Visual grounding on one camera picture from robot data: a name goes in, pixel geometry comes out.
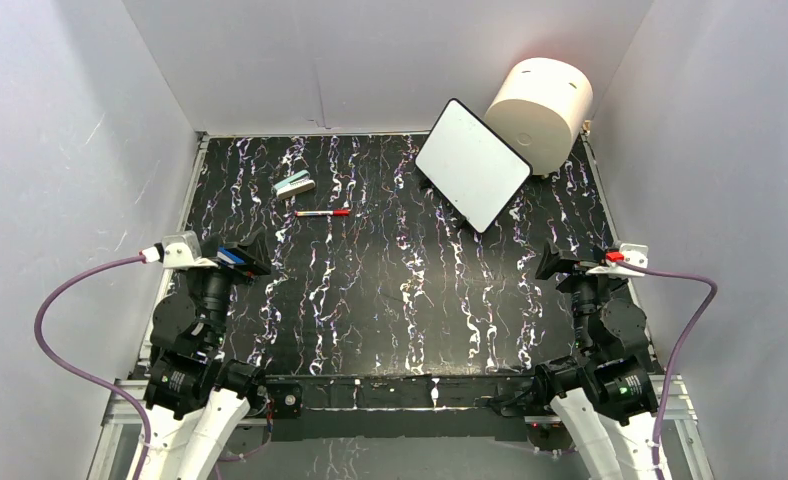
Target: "gray wall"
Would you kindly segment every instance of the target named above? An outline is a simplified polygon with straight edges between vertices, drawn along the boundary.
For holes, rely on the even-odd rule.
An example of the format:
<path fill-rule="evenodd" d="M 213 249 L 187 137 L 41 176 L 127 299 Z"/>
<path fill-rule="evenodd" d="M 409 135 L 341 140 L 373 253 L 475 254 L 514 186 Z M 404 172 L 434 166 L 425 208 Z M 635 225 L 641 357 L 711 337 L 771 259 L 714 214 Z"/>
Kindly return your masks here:
<path fill-rule="evenodd" d="M 679 368 L 717 478 L 788 478 L 788 2 L 655 2 L 592 142 L 620 236 L 720 282 Z M 667 352 L 706 288 L 636 285 Z"/>
<path fill-rule="evenodd" d="M 0 0 L 0 479 L 87 474 L 108 393 L 43 356 L 33 317 L 67 278 L 174 228 L 194 145 L 121 2 Z M 50 344 L 125 375 L 159 274 L 130 266 L 66 293 Z"/>
<path fill-rule="evenodd" d="M 124 0 L 191 124 L 212 134 L 414 131 L 485 112 L 520 60 L 600 100 L 652 0 Z"/>

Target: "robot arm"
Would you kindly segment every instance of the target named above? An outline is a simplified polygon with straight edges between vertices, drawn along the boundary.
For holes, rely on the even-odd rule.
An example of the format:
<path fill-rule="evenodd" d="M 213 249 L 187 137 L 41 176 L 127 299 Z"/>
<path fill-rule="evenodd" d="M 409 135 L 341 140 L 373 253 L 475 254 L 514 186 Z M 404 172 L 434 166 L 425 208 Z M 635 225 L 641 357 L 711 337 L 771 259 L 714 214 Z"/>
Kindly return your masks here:
<path fill-rule="evenodd" d="M 635 265 L 647 247 L 623 244 L 616 251 Z M 589 258 L 565 256 L 547 244 L 536 277 L 567 276 L 556 287 L 571 294 L 575 345 L 572 354 L 536 367 L 532 404 L 550 405 L 574 439 L 594 479 L 671 478 L 664 456 L 651 460 L 650 438 L 659 405 L 647 372 L 646 316 L 612 292 L 638 273 L 617 266 L 611 252 Z"/>
<path fill-rule="evenodd" d="M 224 362 L 220 351 L 233 285 L 270 274 L 264 236 L 226 245 L 209 238 L 201 249 L 195 234 L 184 232 L 142 254 L 181 271 L 187 292 L 168 295 L 153 311 L 144 395 L 153 433 L 135 455 L 149 446 L 139 480 L 204 480 L 238 422 L 266 402 L 264 372 Z"/>

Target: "whiteboard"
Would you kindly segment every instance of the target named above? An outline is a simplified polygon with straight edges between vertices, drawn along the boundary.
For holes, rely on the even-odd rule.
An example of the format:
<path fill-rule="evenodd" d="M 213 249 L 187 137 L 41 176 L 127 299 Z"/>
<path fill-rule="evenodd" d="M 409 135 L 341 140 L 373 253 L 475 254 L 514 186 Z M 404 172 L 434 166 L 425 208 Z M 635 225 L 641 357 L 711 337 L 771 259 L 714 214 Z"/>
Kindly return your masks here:
<path fill-rule="evenodd" d="M 532 167 L 455 98 L 415 165 L 477 232 L 484 232 L 532 175 Z"/>

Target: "white connector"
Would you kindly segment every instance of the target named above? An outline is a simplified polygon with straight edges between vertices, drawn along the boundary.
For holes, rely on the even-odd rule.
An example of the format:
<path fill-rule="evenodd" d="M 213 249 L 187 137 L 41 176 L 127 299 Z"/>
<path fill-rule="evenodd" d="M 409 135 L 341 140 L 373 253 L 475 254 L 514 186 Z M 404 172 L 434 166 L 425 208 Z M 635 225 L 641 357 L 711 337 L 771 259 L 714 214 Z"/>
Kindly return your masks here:
<path fill-rule="evenodd" d="M 155 245 L 150 248 L 145 248 L 138 253 L 144 256 L 144 263 L 153 263 L 161 260 L 161 252 L 159 252 Z"/>
<path fill-rule="evenodd" d="M 164 268 L 187 270 L 198 267 L 216 267 L 217 264 L 204 258 L 200 251 L 200 242 L 194 232 L 187 231 L 167 235 L 161 239 L 164 248 Z"/>

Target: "white bin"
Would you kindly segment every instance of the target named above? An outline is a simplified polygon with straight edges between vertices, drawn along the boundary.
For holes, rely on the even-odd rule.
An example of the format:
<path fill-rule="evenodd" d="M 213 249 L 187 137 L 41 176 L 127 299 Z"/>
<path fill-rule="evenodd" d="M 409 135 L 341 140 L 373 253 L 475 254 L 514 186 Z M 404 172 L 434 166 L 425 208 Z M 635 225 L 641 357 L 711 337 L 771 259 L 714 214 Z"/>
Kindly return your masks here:
<path fill-rule="evenodd" d="M 577 68 L 549 58 L 515 65 L 485 123 L 532 165 L 533 175 L 556 171 L 571 153 L 593 92 Z"/>

